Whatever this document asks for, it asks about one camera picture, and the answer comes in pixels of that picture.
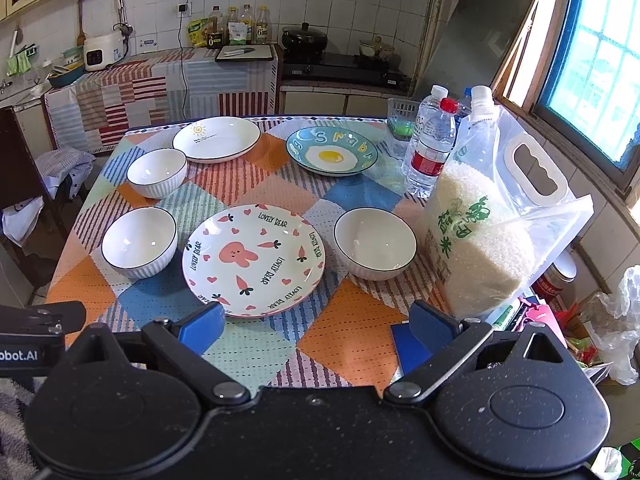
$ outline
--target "white tiled wall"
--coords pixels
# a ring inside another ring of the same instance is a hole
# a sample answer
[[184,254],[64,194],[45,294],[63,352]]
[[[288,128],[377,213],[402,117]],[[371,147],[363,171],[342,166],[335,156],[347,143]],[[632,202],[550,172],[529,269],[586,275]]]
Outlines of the white tiled wall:
[[[609,288],[614,290],[627,267],[640,265],[640,246],[634,232],[572,161],[526,123],[520,121],[520,124],[536,138],[567,177],[569,188],[574,195],[577,197],[591,195],[593,216],[579,234],[582,237],[581,245]],[[529,171],[527,176],[536,185],[540,182],[536,180],[539,176],[533,171]],[[577,299],[581,301],[597,290],[598,285],[580,256],[577,253],[573,253],[572,256],[578,267],[576,291]]]
[[[424,25],[428,0],[189,0],[192,16],[180,24],[178,3],[184,0],[125,0],[127,17],[134,27],[130,52],[136,53],[136,39],[157,35],[158,50],[178,47],[178,34],[183,45],[189,41],[185,28],[188,21],[208,15],[211,7],[229,6],[242,9],[251,4],[268,8],[272,38],[280,37],[285,25],[300,25],[303,21],[328,34],[328,49],[342,54],[357,54],[358,42],[373,34],[393,44],[401,57],[401,69],[413,71],[417,45]],[[63,50],[76,44],[78,35],[77,0],[47,0],[20,17],[24,43],[37,43],[40,53],[32,62],[55,59]],[[106,34],[118,21],[115,0],[84,0],[84,30],[88,36]],[[0,66],[5,66],[14,20],[0,26]],[[16,78],[12,91],[33,84],[33,72]]]

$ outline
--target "window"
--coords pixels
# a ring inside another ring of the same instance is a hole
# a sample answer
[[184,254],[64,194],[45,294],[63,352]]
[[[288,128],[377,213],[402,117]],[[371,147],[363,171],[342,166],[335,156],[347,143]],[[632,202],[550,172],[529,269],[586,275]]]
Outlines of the window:
[[640,0],[569,0],[533,112],[626,190],[640,166]]

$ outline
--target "black pot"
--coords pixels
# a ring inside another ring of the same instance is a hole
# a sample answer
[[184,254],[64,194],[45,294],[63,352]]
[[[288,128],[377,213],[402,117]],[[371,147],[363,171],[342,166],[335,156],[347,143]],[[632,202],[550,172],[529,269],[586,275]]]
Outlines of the black pot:
[[326,34],[316,28],[309,28],[308,23],[300,27],[285,27],[282,29],[282,46],[292,54],[322,54],[328,40]]

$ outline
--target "patchwork tablecloth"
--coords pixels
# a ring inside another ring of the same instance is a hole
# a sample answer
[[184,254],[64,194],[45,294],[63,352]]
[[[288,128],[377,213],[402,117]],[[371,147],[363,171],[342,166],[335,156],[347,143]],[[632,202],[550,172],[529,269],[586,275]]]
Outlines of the patchwork tablecloth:
[[219,115],[275,113],[273,60],[216,63],[217,50],[185,48],[139,54],[83,75],[45,95],[59,147],[113,150],[127,130]]
[[[444,309],[435,277],[418,255],[406,272],[387,282],[347,273],[336,254],[335,221],[345,211],[373,206],[414,226],[422,204],[404,194],[399,165],[389,155],[383,120],[355,118],[252,118],[262,132],[249,153],[223,164],[189,163],[187,179],[160,201],[141,197],[126,182],[129,164],[145,152],[171,146],[184,124],[128,133],[94,184],[66,242],[47,302],[80,300],[87,322],[100,320],[114,332],[138,330],[154,316],[177,320],[200,306],[182,276],[182,250],[206,218],[231,206],[266,203],[309,220],[326,248],[318,288],[298,306],[262,319],[228,318],[222,337],[204,358],[245,384],[348,386],[374,384],[382,391],[398,368],[389,326],[406,319],[416,298]],[[374,142],[377,163],[363,174],[331,178],[308,173],[290,160],[288,135],[307,126],[340,126]],[[100,242],[120,215],[157,205],[174,215],[178,250],[156,276],[133,282],[103,259]],[[74,336],[68,336],[72,342]]]

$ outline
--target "white ceramic bowl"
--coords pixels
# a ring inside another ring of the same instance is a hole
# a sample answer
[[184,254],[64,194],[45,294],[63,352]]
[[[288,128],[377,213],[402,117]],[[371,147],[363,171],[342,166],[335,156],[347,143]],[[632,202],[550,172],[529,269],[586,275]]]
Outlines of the white ceramic bowl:
[[189,160],[217,164],[244,155],[260,139],[260,128],[247,119],[211,117],[185,126],[175,134],[173,147]]
[[414,259],[411,228],[393,213],[361,207],[344,213],[334,227],[338,255],[351,274],[365,280],[389,280]]
[[177,245],[177,227],[171,213],[159,207],[141,207],[111,224],[100,248],[111,267],[138,280],[163,270]]
[[171,195],[187,175],[187,156],[180,150],[163,148],[145,153],[127,170],[127,180],[140,195],[164,198]]

